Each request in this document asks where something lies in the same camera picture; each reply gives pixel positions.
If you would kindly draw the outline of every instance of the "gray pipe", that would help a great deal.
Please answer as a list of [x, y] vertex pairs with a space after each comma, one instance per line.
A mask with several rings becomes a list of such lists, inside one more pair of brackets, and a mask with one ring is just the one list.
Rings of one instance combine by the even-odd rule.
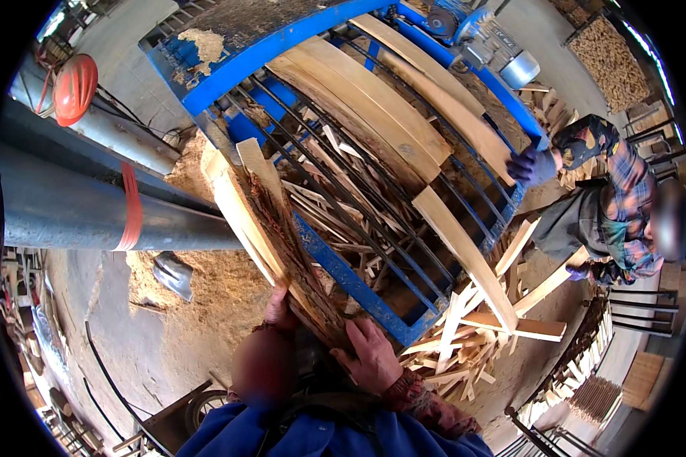
[[[68, 171], [0, 142], [5, 244], [32, 248], [117, 247], [127, 220], [120, 187]], [[140, 196], [134, 250], [243, 249], [226, 219]]]
[[[35, 110], [41, 99], [45, 77], [46, 71], [27, 56], [13, 79], [8, 95]], [[52, 89], [49, 81], [41, 111], [51, 105]], [[55, 118], [55, 114], [51, 113], [50, 117]], [[129, 134], [120, 127], [115, 116], [93, 105], [90, 105], [86, 114], [69, 128], [163, 176], [173, 171], [175, 161], [172, 158]]]

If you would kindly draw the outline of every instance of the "hand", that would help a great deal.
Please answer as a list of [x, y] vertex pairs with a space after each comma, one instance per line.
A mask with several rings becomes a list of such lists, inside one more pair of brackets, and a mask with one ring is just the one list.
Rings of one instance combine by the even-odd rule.
[[383, 332], [368, 319], [347, 320], [345, 330], [358, 360], [342, 349], [330, 354], [348, 368], [350, 376], [364, 390], [381, 395], [402, 376], [404, 369], [393, 353], [391, 343]]
[[272, 324], [279, 331], [294, 331], [300, 320], [290, 310], [290, 306], [284, 299], [287, 295], [287, 285], [278, 282], [272, 291], [272, 297], [267, 302], [267, 311], [264, 313], [264, 322]]
[[536, 151], [529, 146], [521, 154], [511, 153], [511, 160], [505, 164], [508, 174], [524, 186], [538, 186], [557, 174], [554, 154], [548, 149]]
[[580, 279], [587, 279], [587, 277], [590, 275], [590, 264], [589, 263], [583, 263], [578, 267], [572, 267], [567, 265], [567, 273], [569, 273], [571, 276], [569, 276], [570, 281], [579, 281]]

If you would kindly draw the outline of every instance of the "apron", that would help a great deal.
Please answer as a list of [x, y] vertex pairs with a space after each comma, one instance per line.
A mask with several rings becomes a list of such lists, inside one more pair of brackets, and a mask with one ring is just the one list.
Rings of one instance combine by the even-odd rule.
[[566, 261], [583, 245], [590, 257], [612, 256], [625, 270], [625, 233], [628, 223], [607, 219], [601, 210], [600, 187], [576, 189], [538, 210], [541, 220], [532, 235], [536, 246], [558, 262]]

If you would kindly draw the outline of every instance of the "plaid shirt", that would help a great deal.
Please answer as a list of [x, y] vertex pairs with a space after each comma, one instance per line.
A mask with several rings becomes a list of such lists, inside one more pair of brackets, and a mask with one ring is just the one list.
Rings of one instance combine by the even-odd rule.
[[616, 222], [627, 222], [625, 266], [614, 260], [596, 262], [590, 279], [598, 284], [632, 284], [660, 271], [664, 259], [656, 245], [645, 238], [653, 193], [658, 188], [648, 163], [631, 150], [614, 125], [594, 114], [572, 123], [554, 136], [552, 145], [562, 154], [565, 169], [575, 169], [599, 155], [606, 160], [612, 185], [602, 189], [603, 215]]

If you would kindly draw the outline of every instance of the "blue jacket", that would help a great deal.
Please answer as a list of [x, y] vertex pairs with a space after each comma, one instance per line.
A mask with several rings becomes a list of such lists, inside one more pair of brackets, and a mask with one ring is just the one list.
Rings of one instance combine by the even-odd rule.
[[[265, 434], [262, 413], [241, 403], [212, 409], [201, 427], [176, 454], [177, 457], [254, 456]], [[427, 430], [414, 417], [380, 410], [376, 416], [377, 437], [386, 455], [409, 457], [492, 457], [480, 435], [467, 434], [448, 440]], [[374, 455], [364, 434], [345, 425], [302, 413], [266, 455], [270, 457]]]

